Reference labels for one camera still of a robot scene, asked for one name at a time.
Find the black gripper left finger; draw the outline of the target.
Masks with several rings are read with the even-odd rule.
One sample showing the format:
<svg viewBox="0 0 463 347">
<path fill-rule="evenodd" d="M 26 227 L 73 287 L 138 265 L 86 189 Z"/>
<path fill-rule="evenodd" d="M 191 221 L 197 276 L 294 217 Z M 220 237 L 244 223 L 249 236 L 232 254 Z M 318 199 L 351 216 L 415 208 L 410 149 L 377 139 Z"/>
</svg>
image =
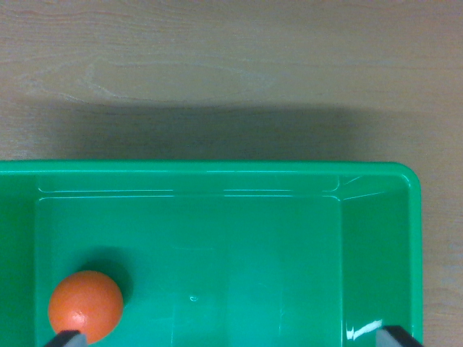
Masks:
<svg viewBox="0 0 463 347">
<path fill-rule="evenodd" d="M 44 347 L 88 347 L 87 338 L 79 330 L 63 330 Z"/>
</svg>

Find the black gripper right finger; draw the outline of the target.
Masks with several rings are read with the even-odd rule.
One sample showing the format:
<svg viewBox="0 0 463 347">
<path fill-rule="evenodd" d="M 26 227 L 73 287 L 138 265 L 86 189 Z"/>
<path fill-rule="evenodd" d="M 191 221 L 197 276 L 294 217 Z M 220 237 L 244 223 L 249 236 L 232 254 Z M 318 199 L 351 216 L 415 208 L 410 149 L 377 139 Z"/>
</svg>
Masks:
<svg viewBox="0 0 463 347">
<path fill-rule="evenodd" d="M 388 325 L 376 331 L 376 347 L 423 347 L 423 344 L 399 325 Z"/>
</svg>

